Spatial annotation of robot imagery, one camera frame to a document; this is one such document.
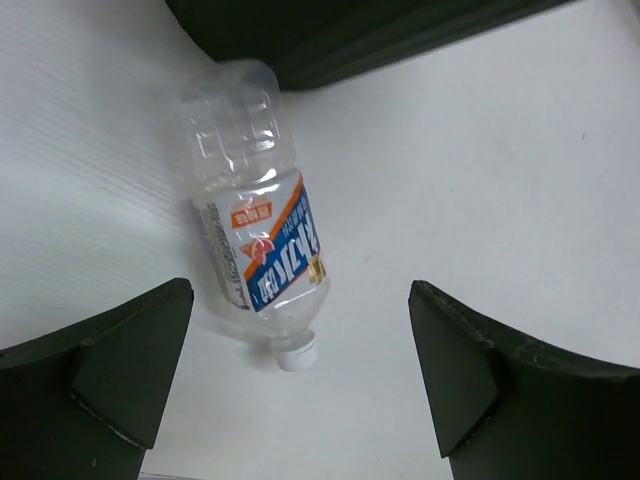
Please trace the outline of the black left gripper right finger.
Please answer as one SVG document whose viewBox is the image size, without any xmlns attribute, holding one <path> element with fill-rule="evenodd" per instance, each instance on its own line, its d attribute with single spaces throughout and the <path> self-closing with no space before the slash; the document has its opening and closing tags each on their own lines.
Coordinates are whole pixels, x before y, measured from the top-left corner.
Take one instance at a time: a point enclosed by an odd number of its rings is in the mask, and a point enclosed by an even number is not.
<svg viewBox="0 0 640 480">
<path fill-rule="evenodd" d="M 457 479 L 635 479 L 639 372 L 534 338 L 417 280 L 409 313 Z"/>
</svg>

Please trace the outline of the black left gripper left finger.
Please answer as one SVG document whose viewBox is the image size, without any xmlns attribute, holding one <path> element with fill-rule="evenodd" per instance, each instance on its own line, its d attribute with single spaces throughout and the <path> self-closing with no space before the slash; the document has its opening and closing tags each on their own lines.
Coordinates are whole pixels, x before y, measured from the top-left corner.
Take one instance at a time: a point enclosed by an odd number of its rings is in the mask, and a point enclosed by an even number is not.
<svg viewBox="0 0 640 480">
<path fill-rule="evenodd" d="M 136 479 L 153 449 L 194 292 L 174 278 L 1 352 L 4 479 Z"/>
</svg>

